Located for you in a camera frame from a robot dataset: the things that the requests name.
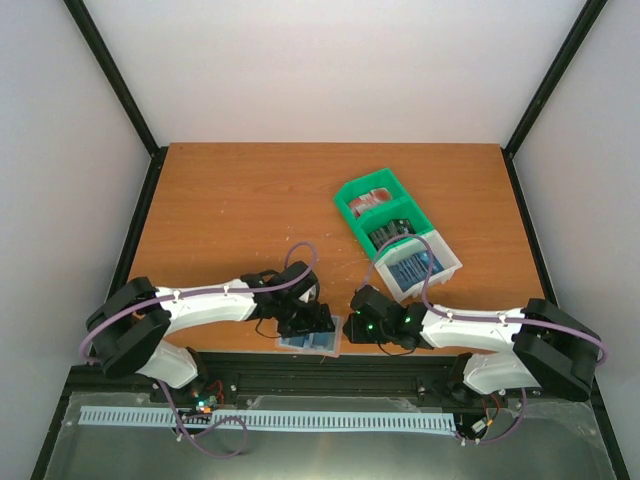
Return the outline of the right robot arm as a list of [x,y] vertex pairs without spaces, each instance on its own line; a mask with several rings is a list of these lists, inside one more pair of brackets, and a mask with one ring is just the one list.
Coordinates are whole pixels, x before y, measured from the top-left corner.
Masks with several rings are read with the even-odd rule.
[[403,306],[366,285],[356,291],[351,309],[343,332],[353,344],[465,349],[450,387],[461,393],[537,389],[584,402],[606,357],[595,332],[545,299],[496,312],[450,309],[425,300]]

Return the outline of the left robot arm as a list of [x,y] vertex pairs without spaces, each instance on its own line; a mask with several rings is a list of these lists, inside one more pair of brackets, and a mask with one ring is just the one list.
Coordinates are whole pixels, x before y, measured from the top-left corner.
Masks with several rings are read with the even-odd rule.
[[208,378],[195,353],[167,336],[218,322],[273,319],[283,338],[332,333],[335,323],[319,300],[317,276],[303,261],[282,271],[245,274],[219,285],[173,289],[135,278],[86,321],[82,351],[109,379],[133,374],[157,379],[186,402],[201,400]]

